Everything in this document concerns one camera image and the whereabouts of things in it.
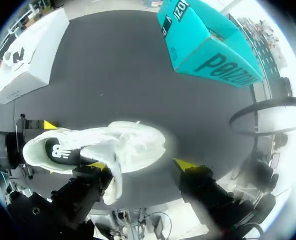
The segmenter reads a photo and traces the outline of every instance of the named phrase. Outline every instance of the white sneaker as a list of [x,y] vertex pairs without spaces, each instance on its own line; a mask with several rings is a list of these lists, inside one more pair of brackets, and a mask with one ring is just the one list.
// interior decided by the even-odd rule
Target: white sneaker
[[71,175],[78,165],[71,165],[71,160],[78,162],[78,158],[106,164],[113,180],[103,199],[110,205],[122,195],[122,173],[137,171],[157,161],[165,152],[164,143],[163,134],[155,128],[116,121],[108,127],[46,131],[26,143],[22,154],[27,164],[59,174]]

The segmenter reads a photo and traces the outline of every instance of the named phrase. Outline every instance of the cable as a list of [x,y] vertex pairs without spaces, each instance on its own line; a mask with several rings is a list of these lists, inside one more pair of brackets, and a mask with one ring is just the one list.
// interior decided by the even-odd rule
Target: cable
[[172,231],[172,221],[171,221],[170,216],[167,215],[165,212],[162,212],[162,211],[156,211],[156,212],[153,212],[153,213],[147,215],[144,219],[147,219],[147,218],[149,218],[150,216],[155,215],[155,214],[164,214],[165,216],[168,217],[168,219],[169,219],[169,221],[170,221],[170,231],[169,231],[169,235],[168,235],[168,237],[166,238],[166,240],[169,240],[169,237],[170,237],[170,234],[171,234],[171,231]]
[[251,227],[256,228],[259,231],[259,233],[260,233],[260,238],[262,239],[262,237],[264,235],[264,231],[263,231],[263,229],[261,228],[261,226],[258,223],[248,222],[246,224],[241,225],[241,227],[245,227],[245,226],[251,226]]

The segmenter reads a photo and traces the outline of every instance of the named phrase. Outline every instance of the teal box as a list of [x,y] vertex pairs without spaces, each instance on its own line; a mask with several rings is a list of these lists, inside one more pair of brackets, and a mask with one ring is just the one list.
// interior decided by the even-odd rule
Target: teal box
[[164,0],[157,13],[175,72],[235,87],[263,74],[240,30],[200,0]]

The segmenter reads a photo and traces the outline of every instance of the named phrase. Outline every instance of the white shoebox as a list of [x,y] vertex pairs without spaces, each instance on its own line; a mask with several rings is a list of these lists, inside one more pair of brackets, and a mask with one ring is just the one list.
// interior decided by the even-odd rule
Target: white shoebox
[[52,64],[68,25],[61,8],[27,28],[10,45],[0,66],[0,104],[49,84]]

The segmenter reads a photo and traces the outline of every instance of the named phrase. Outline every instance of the gray table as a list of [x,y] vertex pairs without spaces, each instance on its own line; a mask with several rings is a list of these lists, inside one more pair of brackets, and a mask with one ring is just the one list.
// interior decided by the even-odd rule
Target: gray table
[[[228,120],[252,103],[249,87],[175,73],[155,13],[108,11],[71,20],[50,85],[0,106],[0,130],[13,129],[20,113],[71,129],[118,120],[160,127],[177,147],[151,167],[125,174],[123,196],[112,206],[147,207],[180,197],[168,168],[172,157],[206,165],[217,179],[239,166],[254,139],[232,132]],[[22,184],[44,197],[70,178],[36,170]]]

